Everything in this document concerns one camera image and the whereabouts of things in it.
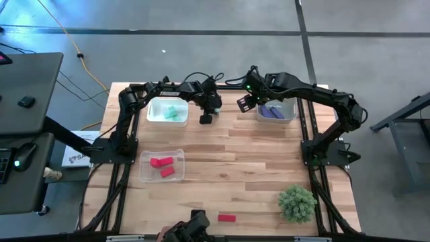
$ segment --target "succulent plant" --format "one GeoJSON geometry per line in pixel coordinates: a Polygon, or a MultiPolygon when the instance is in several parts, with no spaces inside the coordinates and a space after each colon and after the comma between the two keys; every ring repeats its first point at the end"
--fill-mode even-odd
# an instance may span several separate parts
{"type": "Polygon", "coordinates": [[[290,223],[309,222],[315,213],[316,200],[305,188],[299,185],[290,186],[279,194],[277,203],[281,208],[281,217],[290,223]]]}

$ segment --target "plastic bin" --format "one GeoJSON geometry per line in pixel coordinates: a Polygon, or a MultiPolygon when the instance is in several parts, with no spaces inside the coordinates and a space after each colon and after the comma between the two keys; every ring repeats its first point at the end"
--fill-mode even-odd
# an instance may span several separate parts
{"type": "Polygon", "coordinates": [[[185,157],[183,150],[178,149],[176,151],[163,151],[163,152],[151,152],[143,151],[140,154],[140,169],[139,169],[139,180],[146,183],[157,183],[157,182],[180,182],[185,177],[185,157]],[[161,168],[154,168],[150,165],[151,158],[162,159],[166,157],[173,157],[173,164],[165,165],[161,168]],[[160,171],[173,166],[175,173],[162,178],[160,171]]]}
{"type": "Polygon", "coordinates": [[[297,118],[297,105],[296,98],[284,99],[283,102],[273,100],[266,103],[266,107],[269,110],[271,107],[275,107],[282,115],[284,119],[279,118],[266,118],[261,113],[260,107],[257,106],[257,120],[260,122],[273,122],[278,124],[288,124],[291,120],[297,118]]]}
{"type": "Polygon", "coordinates": [[[188,103],[177,97],[155,97],[149,101],[146,119],[158,126],[185,127],[188,124],[188,103]],[[164,114],[173,106],[175,118],[165,118],[164,114]]]}

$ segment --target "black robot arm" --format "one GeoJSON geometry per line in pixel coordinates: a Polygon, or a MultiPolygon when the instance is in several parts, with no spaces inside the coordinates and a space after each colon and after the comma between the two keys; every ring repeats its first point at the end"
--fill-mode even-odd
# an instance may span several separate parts
{"type": "MultiPolygon", "coordinates": [[[[319,104],[333,107],[337,113],[337,121],[326,132],[318,134],[306,146],[303,153],[306,165],[321,164],[320,160],[327,158],[330,144],[344,132],[358,129],[365,110],[357,103],[350,93],[328,90],[301,82],[296,76],[288,73],[259,75],[257,67],[252,66],[245,75],[241,87],[249,92],[237,101],[242,112],[253,109],[257,104],[262,105],[270,100],[283,101],[284,98],[299,97],[319,104]]],[[[349,163],[359,159],[359,155],[346,152],[349,163]]]]}
{"type": "Polygon", "coordinates": [[[128,154],[132,139],[128,129],[133,115],[148,105],[154,97],[179,97],[186,102],[193,101],[203,110],[200,124],[212,123],[211,114],[217,114],[221,108],[221,96],[216,92],[218,86],[212,77],[203,83],[199,81],[184,82],[179,85],[170,83],[165,77],[158,83],[131,84],[122,90],[118,96],[120,115],[115,131],[110,135],[110,142],[118,154],[128,154]]]}

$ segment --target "wooden tabletop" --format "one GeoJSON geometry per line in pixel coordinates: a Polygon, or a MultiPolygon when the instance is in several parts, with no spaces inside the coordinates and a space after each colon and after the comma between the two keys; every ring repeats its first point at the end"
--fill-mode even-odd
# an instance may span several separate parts
{"type": "MultiPolygon", "coordinates": [[[[118,94],[127,86],[129,83],[112,83],[102,132],[116,123],[120,111],[118,94]]],[[[289,124],[258,122],[255,110],[242,114],[236,104],[245,91],[221,90],[219,94],[223,105],[212,124],[199,124],[202,111],[193,103],[189,104],[185,128],[156,127],[146,120],[147,109],[141,111],[138,154],[130,172],[121,233],[157,234],[164,226],[188,221],[191,209],[204,209],[211,223],[209,234],[316,235],[315,219],[302,225],[288,224],[280,218],[277,205],[278,194],[292,184],[310,189],[300,154],[299,119],[289,124]],[[139,180],[141,152],[177,149],[185,152],[182,182],[145,184],[139,180]],[[218,222],[218,213],[234,214],[236,222],[218,222]]],[[[333,109],[318,104],[314,109],[319,131],[323,132],[335,121],[333,109]]],[[[111,172],[112,165],[105,164],[91,178],[84,203],[84,225],[104,203],[111,172]]],[[[338,167],[327,167],[327,175],[334,204],[359,231],[349,178],[338,167]]],[[[325,206],[322,213],[329,229],[325,206]]]]}

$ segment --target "gray floor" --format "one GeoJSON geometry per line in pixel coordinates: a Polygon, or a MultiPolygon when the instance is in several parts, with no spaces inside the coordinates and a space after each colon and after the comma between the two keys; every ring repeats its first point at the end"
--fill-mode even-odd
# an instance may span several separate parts
{"type": "MultiPolygon", "coordinates": [[[[298,31],[294,0],[50,0],[44,1],[70,28],[140,30],[298,31]]],[[[302,0],[308,31],[429,32],[426,0],[302,0]]],[[[0,25],[56,27],[37,1],[9,0],[0,25]]],[[[250,65],[262,73],[287,71],[309,82],[299,36],[73,35],[87,66],[106,86],[114,81],[180,80],[193,71],[226,77],[243,75],[250,65]]],[[[36,52],[64,53],[62,71],[90,94],[101,91],[84,72],[64,34],[0,35],[0,42],[36,52]]],[[[406,182],[389,130],[373,134],[370,125],[430,91],[430,38],[309,39],[318,83],[354,93],[370,113],[359,130],[345,135],[362,155],[351,166],[353,190],[363,232],[404,239],[430,238],[430,193],[392,195],[406,182]]],[[[12,53],[4,47],[0,51],[12,53]]],[[[59,81],[78,92],[59,77],[59,81]]],[[[76,130],[97,122],[103,110],[57,86],[51,118],[76,130]]],[[[104,104],[105,95],[97,101],[104,104]]],[[[425,110],[423,117],[430,117],[425,110]]],[[[72,231],[83,184],[49,187],[52,212],[0,216],[0,237],[72,231]]]]}

